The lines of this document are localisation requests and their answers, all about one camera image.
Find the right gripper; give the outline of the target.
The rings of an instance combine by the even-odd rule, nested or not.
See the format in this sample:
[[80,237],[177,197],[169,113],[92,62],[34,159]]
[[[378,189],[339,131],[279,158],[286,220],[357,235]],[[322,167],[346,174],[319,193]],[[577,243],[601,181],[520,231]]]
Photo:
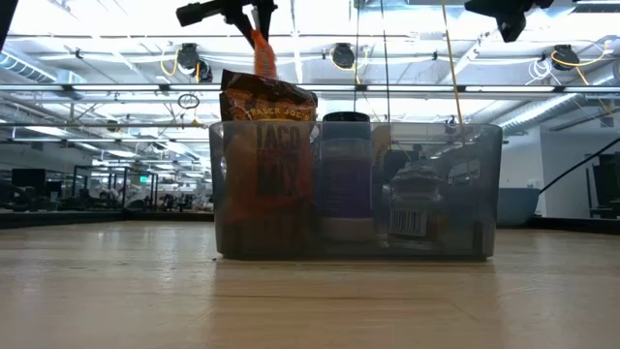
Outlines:
[[464,4],[467,11],[496,18],[497,28],[505,43],[515,42],[526,26],[524,13],[538,6],[549,8],[554,0],[469,0]]

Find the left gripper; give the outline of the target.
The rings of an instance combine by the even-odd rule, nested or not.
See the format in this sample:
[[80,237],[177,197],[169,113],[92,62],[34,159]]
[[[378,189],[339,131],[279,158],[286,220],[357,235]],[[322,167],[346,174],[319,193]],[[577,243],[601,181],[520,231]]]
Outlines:
[[210,0],[204,3],[190,3],[178,8],[175,15],[182,27],[198,23],[211,16],[222,15],[225,22],[235,26],[253,48],[255,46],[252,39],[253,27],[249,17],[243,13],[243,8],[249,5],[255,8],[257,29],[268,41],[271,17],[277,9],[274,0]]

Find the brown orange snack packet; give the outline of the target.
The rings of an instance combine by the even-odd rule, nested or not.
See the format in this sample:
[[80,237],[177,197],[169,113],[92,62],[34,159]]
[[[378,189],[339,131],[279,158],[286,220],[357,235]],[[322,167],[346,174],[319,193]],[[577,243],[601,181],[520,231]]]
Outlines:
[[209,128],[217,250],[227,258],[295,258],[316,235],[310,134],[314,93],[226,71]]

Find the clear yellow noodle packet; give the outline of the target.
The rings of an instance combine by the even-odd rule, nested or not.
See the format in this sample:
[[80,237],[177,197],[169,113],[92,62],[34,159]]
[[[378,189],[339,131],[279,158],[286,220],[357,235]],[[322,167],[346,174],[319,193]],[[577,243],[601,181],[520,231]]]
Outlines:
[[388,125],[380,124],[374,128],[371,136],[374,150],[374,165],[377,167],[382,167],[385,155],[390,146],[390,127]]

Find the black lid purple label bottle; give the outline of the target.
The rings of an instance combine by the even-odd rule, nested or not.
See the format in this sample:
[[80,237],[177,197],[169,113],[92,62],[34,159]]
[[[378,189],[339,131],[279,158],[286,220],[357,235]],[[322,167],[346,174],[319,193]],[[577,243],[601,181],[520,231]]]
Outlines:
[[363,243],[372,227],[372,142],[369,116],[357,111],[324,116],[318,174],[319,222],[326,238]]

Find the small clear spice jar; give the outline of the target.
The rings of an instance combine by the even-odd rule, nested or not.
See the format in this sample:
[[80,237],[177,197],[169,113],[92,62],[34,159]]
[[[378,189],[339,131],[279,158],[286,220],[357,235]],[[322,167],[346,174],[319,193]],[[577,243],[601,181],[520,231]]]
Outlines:
[[445,223],[446,186],[430,163],[407,163],[388,183],[388,233],[405,240],[438,241]]

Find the blue bowl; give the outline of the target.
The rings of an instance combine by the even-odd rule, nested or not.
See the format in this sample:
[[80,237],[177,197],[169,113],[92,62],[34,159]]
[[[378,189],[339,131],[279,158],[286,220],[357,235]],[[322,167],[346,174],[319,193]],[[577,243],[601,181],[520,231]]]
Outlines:
[[497,205],[498,227],[519,227],[535,215],[540,190],[537,188],[500,188]]

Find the grey plastic bin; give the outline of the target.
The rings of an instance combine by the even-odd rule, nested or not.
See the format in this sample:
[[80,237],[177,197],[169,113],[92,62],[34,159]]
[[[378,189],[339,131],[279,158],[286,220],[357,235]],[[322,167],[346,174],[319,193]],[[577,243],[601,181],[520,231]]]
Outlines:
[[[494,250],[503,134],[489,124],[373,123],[390,127],[390,146],[382,167],[374,165],[372,144],[372,227],[369,242],[341,242],[326,238],[319,222],[318,174],[322,122],[310,134],[314,159],[313,229],[315,242],[306,254],[271,259],[485,259]],[[430,163],[447,182],[445,223],[438,241],[394,238],[388,233],[388,183],[407,163]]]

